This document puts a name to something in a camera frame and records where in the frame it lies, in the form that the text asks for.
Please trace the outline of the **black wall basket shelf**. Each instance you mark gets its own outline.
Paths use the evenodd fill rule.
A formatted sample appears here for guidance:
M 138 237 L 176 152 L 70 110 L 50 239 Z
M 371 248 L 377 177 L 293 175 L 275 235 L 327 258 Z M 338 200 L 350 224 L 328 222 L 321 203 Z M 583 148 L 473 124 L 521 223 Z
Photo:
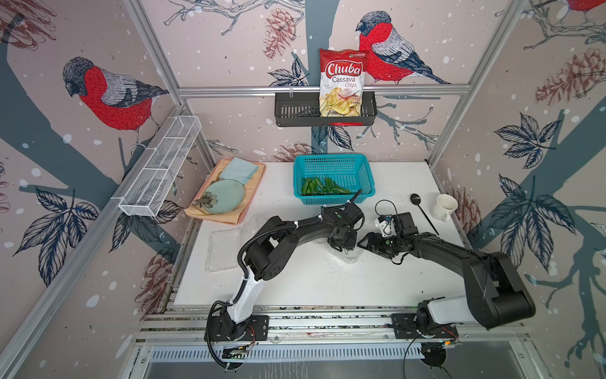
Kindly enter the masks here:
M 320 114 L 319 93 L 276 93 L 275 120 L 279 127 L 372 126 L 377 117 L 375 93 L 364 92 L 360 116 Z

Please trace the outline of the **light green folded cloth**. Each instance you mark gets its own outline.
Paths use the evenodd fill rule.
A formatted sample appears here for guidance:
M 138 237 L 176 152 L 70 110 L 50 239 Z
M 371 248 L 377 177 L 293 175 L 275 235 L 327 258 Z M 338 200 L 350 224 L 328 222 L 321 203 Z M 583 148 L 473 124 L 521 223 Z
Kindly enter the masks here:
M 255 175 L 258 168 L 254 163 L 235 157 L 223 169 L 219 178 L 222 180 L 232 180 L 245 186 Z

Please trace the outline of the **red cassava chips bag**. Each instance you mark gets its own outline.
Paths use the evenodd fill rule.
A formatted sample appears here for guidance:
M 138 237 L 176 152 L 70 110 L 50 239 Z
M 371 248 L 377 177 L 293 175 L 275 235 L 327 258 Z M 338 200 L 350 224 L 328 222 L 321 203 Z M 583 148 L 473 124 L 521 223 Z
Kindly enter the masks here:
M 320 116 L 360 117 L 367 52 L 320 49 Z

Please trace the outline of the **black spoon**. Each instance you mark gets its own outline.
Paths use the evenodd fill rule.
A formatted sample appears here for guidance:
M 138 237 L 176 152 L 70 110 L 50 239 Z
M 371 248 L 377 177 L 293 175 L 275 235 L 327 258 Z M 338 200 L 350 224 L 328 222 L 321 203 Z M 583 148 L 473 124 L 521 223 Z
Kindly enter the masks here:
M 436 235 L 439 235 L 440 233 L 438 232 L 438 230 L 436 229 L 436 227 L 434 226 L 434 224 L 432 223 L 431 219 L 429 219 L 427 213 L 425 212 L 425 210 L 421 207 L 421 197 L 419 194 L 411 194 L 410 195 L 410 201 L 413 205 L 416 205 L 422 212 L 423 216 L 426 218 L 427 222 L 429 223 L 429 225 L 431 226 L 432 230 L 435 232 Z

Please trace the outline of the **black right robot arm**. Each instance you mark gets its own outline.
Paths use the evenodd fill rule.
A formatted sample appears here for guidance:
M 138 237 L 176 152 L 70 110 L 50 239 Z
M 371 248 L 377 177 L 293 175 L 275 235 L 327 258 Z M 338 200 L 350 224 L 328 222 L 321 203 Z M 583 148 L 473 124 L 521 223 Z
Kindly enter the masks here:
M 420 233 L 410 213 L 381 216 L 378 228 L 358 247 L 386 259 L 412 255 L 440 265 L 462 277 L 465 295 L 433 298 L 418 304 L 414 319 L 421 335 L 432 335 L 450 324 L 478 324 L 492 329 L 532 318 L 536 306 L 511 259 L 504 253 L 486 254 L 450 243 L 430 232 Z

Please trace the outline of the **clear clamshell container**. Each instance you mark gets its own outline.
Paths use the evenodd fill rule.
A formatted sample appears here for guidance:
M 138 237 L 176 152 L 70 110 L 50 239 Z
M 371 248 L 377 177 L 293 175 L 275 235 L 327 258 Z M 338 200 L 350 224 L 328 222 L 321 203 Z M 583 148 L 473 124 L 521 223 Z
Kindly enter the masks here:
M 238 268 L 238 251 L 259 230 L 259 220 L 253 216 L 240 227 L 212 232 L 209 236 L 206 271 L 218 273 Z
M 362 256 L 363 249 L 356 246 L 354 239 L 337 240 L 328 238 L 329 253 L 341 262 L 354 264 L 359 261 Z

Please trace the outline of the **teal plastic basket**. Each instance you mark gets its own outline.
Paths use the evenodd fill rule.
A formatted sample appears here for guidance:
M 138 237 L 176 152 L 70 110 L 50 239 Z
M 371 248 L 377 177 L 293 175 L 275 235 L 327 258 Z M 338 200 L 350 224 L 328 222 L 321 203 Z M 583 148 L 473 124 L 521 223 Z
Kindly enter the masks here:
M 352 199 L 361 203 L 376 193 L 375 182 L 367 158 L 362 154 L 319 154 L 298 156 L 293 169 L 294 195 L 305 205 L 339 205 Z M 351 191 L 349 195 L 303 196 L 304 178 L 331 178 Z

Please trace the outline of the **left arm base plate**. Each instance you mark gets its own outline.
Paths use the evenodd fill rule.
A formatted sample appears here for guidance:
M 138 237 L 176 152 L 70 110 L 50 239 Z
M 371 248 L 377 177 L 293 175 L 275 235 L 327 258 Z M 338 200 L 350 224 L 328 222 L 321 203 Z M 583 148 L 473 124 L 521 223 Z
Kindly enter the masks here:
M 211 316 L 204 340 L 213 343 L 253 342 L 268 339 L 269 317 L 252 315 L 246 321 L 234 323 L 228 314 Z

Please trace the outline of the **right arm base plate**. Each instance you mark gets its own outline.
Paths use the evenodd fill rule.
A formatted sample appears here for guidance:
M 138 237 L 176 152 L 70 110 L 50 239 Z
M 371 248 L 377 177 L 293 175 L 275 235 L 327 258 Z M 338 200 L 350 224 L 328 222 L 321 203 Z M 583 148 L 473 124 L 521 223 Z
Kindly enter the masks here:
M 416 314 L 391 314 L 390 327 L 397 340 L 414 338 L 434 340 L 457 340 L 459 333 L 454 324 L 437 324 L 432 319 L 419 320 Z

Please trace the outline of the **green ceramic plate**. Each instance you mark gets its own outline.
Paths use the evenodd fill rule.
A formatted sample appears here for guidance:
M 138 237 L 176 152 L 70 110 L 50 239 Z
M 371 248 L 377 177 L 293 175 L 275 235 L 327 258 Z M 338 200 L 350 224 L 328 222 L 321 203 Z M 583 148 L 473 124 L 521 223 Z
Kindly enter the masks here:
M 241 204 L 245 194 L 242 184 L 232 180 L 219 180 L 203 192 L 198 205 L 211 214 L 228 213 Z

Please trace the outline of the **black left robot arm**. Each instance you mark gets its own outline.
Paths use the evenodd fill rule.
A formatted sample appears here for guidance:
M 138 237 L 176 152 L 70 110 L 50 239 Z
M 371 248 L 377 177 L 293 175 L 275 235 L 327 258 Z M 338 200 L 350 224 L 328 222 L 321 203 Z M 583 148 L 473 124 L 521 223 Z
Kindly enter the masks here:
M 299 246 L 324 238 L 335 251 L 352 250 L 358 237 L 356 226 L 364 222 L 364 213 L 354 200 L 323 206 L 318 215 L 303 220 L 270 218 L 238 251 L 237 263 L 243 272 L 241 285 L 229 301 L 217 300 L 211 306 L 205 341 L 244 339 L 247 328 L 253 325 L 254 306 L 265 283 L 286 268 Z

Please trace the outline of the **white mug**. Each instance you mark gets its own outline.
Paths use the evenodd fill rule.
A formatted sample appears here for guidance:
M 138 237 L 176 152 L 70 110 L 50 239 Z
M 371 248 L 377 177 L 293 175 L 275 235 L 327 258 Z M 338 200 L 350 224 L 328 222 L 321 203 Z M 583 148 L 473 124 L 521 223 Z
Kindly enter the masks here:
M 432 215 L 436 220 L 449 222 L 453 213 L 459 207 L 459 202 L 449 194 L 440 194 L 432 208 Z

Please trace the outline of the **orange tray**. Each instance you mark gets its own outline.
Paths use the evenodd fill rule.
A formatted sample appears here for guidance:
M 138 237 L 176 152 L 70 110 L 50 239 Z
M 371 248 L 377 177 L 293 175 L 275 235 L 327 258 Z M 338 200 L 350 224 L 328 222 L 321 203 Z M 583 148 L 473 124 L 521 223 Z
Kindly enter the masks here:
M 265 164 L 238 157 L 221 159 L 185 214 L 198 220 L 241 224 L 265 170 Z

